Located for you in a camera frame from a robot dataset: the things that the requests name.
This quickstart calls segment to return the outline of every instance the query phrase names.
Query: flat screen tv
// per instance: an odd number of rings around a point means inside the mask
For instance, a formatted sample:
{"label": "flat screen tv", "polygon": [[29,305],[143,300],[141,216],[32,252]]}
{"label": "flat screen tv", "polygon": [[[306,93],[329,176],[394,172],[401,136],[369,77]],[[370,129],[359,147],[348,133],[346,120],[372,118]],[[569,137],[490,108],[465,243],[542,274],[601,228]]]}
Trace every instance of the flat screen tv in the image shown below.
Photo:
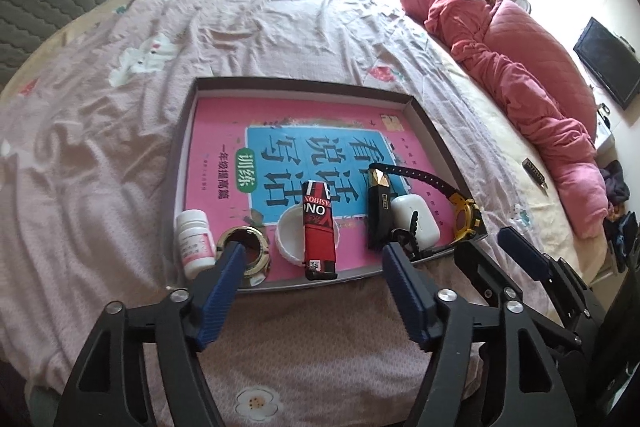
{"label": "flat screen tv", "polygon": [[616,103],[626,109],[640,92],[640,62],[636,54],[593,17],[574,51]]}

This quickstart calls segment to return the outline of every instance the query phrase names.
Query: bottle label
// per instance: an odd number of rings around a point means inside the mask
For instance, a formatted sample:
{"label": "bottle label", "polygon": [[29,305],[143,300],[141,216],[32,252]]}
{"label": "bottle label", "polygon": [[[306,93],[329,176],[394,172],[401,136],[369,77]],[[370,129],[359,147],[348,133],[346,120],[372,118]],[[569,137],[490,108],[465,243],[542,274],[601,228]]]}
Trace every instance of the bottle label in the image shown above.
{"label": "bottle label", "polygon": [[211,248],[211,241],[208,233],[194,233],[183,237],[180,241],[180,256],[182,265],[186,266],[191,261],[204,257],[215,258],[215,253]]}

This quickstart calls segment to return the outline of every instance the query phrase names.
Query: gold round object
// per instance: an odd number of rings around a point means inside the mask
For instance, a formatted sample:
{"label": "gold round object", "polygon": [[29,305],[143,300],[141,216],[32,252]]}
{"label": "gold round object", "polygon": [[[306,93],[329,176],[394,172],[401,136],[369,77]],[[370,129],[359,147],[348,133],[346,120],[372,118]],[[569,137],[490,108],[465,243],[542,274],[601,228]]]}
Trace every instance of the gold round object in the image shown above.
{"label": "gold round object", "polygon": [[216,244],[218,254],[225,250],[225,245],[230,241],[237,241],[244,246],[248,259],[244,269],[244,277],[251,278],[268,269],[271,262],[269,243],[260,230],[254,229],[254,227],[233,227],[226,230]]}

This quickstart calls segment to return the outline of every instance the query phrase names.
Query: red lighter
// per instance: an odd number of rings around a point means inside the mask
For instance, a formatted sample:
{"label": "red lighter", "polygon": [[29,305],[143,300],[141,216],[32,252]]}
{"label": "red lighter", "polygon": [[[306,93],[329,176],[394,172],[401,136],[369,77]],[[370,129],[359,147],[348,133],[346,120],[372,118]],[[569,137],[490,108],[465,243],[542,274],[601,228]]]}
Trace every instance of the red lighter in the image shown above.
{"label": "red lighter", "polygon": [[305,225],[305,276],[310,281],[337,279],[334,218],[329,189],[323,182],[303,185],[302,215]]}

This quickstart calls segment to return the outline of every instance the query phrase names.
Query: metal bolt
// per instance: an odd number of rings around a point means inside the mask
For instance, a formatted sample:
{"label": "metal bolt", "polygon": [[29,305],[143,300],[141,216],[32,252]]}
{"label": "metal bolt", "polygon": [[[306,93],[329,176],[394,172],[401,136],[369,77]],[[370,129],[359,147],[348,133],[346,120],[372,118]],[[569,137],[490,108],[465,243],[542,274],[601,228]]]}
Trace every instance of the metal bolt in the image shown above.
{"label": "metal bolt", "polygon": [[511,313],[522,313],[524,306],[518,301],[507,301],[507,309]]}
{"label": "metal bolt", "polygon": [[110,315],[115,315],[116,313],[120,313],[122,311],[122,308],[123,305],[120,301],[111,301],[105,306],[104,311],[106,311]]}
{"label": "metal bolt", "polygon": [[453,290],[444,289],[438,292],[438,299],[445,302],[453,302],[458,298],[458,294]]}
{"label": "metal bolt", "polygon": [[189,292],[187,290],[176,290],[171,293],[170,299],[173,302],[185,302],[189,298]]}

